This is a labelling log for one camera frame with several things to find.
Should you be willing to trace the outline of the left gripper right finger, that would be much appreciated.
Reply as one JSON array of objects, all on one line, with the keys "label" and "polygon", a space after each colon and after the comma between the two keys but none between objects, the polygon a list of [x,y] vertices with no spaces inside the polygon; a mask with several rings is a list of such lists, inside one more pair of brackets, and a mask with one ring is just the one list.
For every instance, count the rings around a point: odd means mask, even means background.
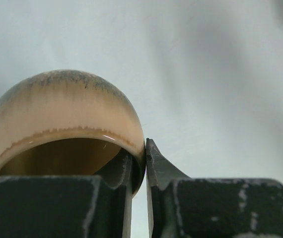
[{"label": "left gripper right finger", "polygon": [[190,178],[146,140],[152,238],[283,238],[283,185],[265,178]]}]

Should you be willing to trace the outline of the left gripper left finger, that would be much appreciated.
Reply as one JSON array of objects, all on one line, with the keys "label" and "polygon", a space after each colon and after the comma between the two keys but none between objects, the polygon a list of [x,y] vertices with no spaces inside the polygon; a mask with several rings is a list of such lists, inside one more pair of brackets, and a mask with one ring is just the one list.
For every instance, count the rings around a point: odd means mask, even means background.
[{"label": "left gripper left finger", "polygon": [[128,238],[133,158],[94,176],[0,177],[0,238]]}]

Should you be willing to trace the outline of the beige round mug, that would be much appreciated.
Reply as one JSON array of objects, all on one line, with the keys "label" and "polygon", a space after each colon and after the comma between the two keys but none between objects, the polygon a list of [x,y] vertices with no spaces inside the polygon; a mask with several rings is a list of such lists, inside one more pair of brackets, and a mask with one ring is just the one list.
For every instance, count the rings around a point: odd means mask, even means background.
[{"label": "beige round mug", "polygon": [[145,172],[142,125],[126,95],[100,76],[47,71],[0,97],[0,176],[89,176],[122,150],[134,159],[137,193]]}]

